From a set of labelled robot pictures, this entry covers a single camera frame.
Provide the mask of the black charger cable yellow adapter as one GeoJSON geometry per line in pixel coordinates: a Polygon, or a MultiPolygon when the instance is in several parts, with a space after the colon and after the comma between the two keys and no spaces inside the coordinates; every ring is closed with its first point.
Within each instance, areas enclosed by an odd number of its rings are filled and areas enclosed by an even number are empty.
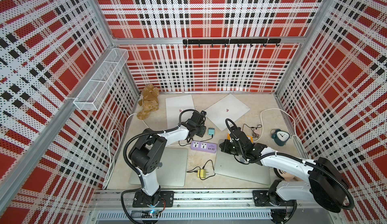
{"type": "Polygon", "coordinates": [[[211,159],[206,161],[203,166],[196,166],[193,169],[186,171],[186,173],[195,173],[197,175],[198,169],[205,169],[206,170],[206,172],[207,172],[206,179],[209,179],[209,178],[214,177],[216,175],[214,162],[211,159]]]}

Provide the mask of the black charger cable pink adapter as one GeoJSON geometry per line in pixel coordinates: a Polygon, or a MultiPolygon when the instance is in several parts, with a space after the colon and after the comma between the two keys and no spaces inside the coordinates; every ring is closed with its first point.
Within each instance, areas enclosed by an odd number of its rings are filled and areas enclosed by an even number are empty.
{"type": "Polygon", "coordinates": [[[249,128],[249,129],[251,130],[251,132],[252,132],[253,135],[259,135],[260,132],[261,132],[261,129],[262,129],[263,125],[258,124],[258,125],[256,125],[256,126],[249,126],[249,125],[247,125],[247,124],[243,124],[243,126],[242,126],[242,131],[244,131],[244,127],[249,128]]]}

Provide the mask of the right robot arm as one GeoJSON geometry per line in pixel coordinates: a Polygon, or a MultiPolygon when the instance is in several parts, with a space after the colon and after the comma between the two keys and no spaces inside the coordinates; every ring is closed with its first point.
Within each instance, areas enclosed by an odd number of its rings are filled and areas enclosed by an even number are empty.
{"type": "Polygon", "coordinates": [[[241,128],[235,126],[231,128],[230,138],[220,144],[220,150],[242,157],[245,164],[272,167],[300,179],[298,182],[274,181],[268,191],[273,204],[289,200],[315,201],[335,213],[355,207],[349,183],[326,158],[299,158],[265,144],[252,143],[241,128]]]}

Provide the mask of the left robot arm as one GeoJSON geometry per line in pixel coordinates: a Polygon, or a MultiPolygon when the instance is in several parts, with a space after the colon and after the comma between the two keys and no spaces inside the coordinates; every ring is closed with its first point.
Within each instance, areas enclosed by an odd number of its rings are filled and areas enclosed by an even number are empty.
{"type": "Polygon", "coordinates": [[[179,114],[176,127],[159,131],[147,128],[126,142],[123,148],[124,161],[139,177],[141,194],[146,198],[151,201],[159,199],[161,187],[157,181],[156,168],[165,147],[182,140],[190,141],[194,136],[203,137],[206,116],[206,111],[184,110],[179,114]]]}

